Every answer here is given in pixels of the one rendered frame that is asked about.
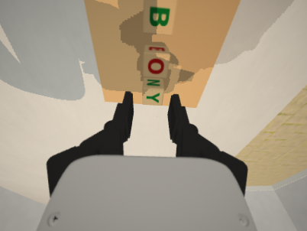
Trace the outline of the brown flat mat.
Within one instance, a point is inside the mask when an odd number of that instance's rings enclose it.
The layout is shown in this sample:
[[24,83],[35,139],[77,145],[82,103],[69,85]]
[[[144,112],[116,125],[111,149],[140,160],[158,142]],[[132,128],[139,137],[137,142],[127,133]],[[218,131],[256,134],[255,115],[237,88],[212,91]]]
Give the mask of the brown flat mat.
[[105,102],[142,104],[144,46],[170,51],[163,105],[196,108],[241,0],[178,0],[173,35],[143,32],[144,0],[84,0]]

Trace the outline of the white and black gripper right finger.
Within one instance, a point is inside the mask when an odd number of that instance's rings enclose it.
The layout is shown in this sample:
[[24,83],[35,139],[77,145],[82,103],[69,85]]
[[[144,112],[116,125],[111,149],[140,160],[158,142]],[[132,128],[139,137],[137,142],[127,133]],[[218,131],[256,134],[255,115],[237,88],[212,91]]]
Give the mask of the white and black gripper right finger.
[[225,164],[245,196],[247,165],[236,157],[220,151],[216,145],[199,134],[198,128],[189,123],[186,107],[181,106],[179,94],[171,95],[167,117],[170,140],[176,144],[176,157],[207,158]]

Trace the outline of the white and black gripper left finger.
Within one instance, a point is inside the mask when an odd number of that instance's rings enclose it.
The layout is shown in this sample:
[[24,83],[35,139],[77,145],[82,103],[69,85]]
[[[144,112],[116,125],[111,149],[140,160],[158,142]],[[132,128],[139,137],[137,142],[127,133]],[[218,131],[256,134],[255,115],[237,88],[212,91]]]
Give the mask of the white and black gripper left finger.
[[47,178],[50,197],[63,172],[75,160],[91,155],[124,155],[124,144],[131,137],[134,116],[133,93],[125,91],[123,102],[116,106],[113,119],[104,129],[47,160]]

